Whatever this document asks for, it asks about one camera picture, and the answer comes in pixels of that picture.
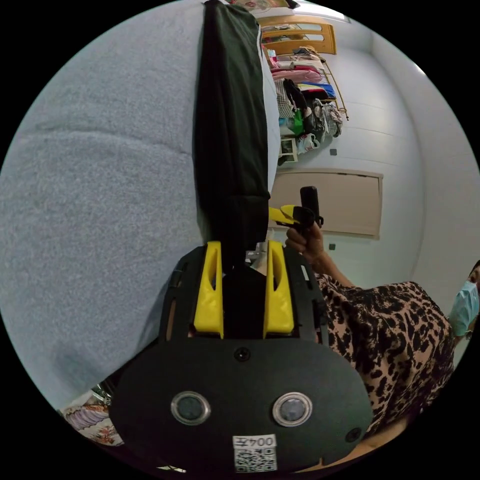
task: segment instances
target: qr code label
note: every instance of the qr code label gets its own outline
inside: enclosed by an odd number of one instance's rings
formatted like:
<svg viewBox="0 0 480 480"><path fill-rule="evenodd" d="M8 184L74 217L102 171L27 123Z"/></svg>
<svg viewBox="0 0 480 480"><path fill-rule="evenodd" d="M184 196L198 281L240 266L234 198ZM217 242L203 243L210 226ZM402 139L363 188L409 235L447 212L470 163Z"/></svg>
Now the qr code label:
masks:
<svg viewBox="0 0 480 480"><path fill-rule="evenodd" d="M274 472L277 470L275 448L235 449L235 469L241 473Z"/></svg>
<svg viewBox="0 0 480 480"><path fill-rule="evenodd" d="M234 436L233 451L237 473L277 470L275 435Z"/></svg>

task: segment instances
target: hand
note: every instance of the hand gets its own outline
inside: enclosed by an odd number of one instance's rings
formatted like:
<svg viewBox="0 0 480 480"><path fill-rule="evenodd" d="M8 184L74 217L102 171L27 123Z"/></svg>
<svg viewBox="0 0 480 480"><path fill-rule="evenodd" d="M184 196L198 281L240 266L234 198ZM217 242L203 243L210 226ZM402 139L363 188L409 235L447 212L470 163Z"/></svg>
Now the hand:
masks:
<svg viewBox="0 0 480 480"><path fill-rule="evenodd" d="M310 265L317 262L324 251L324 235L316 223L307 230L305 237L294 228L289 228L286 236L286 246L302 254Z"/></svg>

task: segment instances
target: plastic bag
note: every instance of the plastic bag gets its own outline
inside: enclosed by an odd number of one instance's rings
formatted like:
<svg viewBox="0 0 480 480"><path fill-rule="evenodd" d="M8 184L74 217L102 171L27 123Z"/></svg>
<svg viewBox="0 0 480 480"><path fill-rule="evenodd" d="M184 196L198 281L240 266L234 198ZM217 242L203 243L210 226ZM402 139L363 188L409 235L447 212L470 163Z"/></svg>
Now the plastic bag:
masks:
<svg viewBox="0 0 480 480"><path fill-rule="evenodd" d="M315 138L313 133L306 133L296 139L296 149L299 154L305 154L312 150L317 149L320 146L320 142Z"/></svg>

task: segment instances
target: pink clothing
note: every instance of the pink clothing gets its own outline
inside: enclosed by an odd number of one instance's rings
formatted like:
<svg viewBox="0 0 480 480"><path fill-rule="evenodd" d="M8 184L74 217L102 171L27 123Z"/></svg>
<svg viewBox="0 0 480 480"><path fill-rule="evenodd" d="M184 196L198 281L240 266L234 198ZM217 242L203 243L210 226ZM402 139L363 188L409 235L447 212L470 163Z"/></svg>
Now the pink clothing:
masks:
<svg viewBox="0 0 480 480"><path fill-rule="evenodd" d="M274 80L278 79L290 79L294 83L300 82L320 82L322 76L311 70L280 70L272 72Z"/></svg>

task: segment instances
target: wooden bed frame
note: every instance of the wooden bed frame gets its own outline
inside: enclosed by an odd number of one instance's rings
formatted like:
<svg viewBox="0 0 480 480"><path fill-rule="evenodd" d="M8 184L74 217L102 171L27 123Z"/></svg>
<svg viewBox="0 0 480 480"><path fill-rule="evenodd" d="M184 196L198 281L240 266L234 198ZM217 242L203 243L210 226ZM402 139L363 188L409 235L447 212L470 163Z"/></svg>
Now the wooden bed frame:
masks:
<svg viewBox="0 0 480 480"><path fill-rule="evenodd" d="M334 27L324 18L312 15L285 15L285 16L268 16L257 19L258 24L262 28L262 36L264 39L274 39L284 35L289 37L299 37L292 40L272 41L266 43L267 48L275 50L277 55L289 55L294 49L304 46L312 46L319 54L337 54L337 45L335 43ZM299 29L289 28L285 30L264 31L263 27L274 27L276 25L316 25L321 26L321 30L316 29ZM323 40L302 39L302 35L322 35Z"/></svg>

